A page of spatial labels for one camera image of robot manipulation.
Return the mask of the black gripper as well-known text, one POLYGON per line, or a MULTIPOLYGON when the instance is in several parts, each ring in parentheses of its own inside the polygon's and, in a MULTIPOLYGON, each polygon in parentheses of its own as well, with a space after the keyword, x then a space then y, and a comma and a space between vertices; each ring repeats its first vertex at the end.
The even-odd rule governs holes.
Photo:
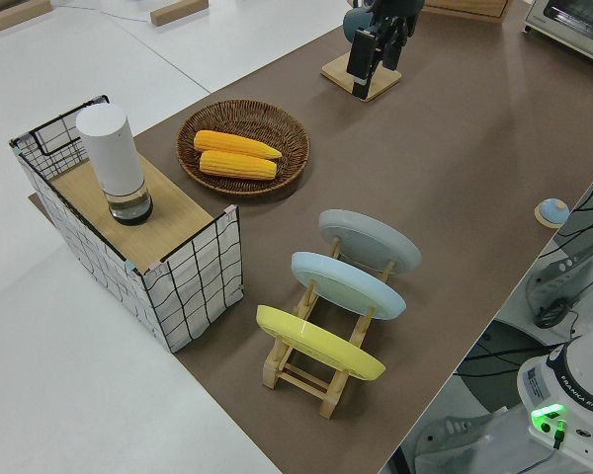
POLYGON ((347 64, 353 77, 352 95, 366 99, 373 75, 376 53, 383 68, 395 70, 402 49, 409 38, 408 19, 416 18, 424 7, 423 0, 372 0, 364 6, 373 15, 372 23, 380 24, 377 37, 363 29, 356 29, 347 64))

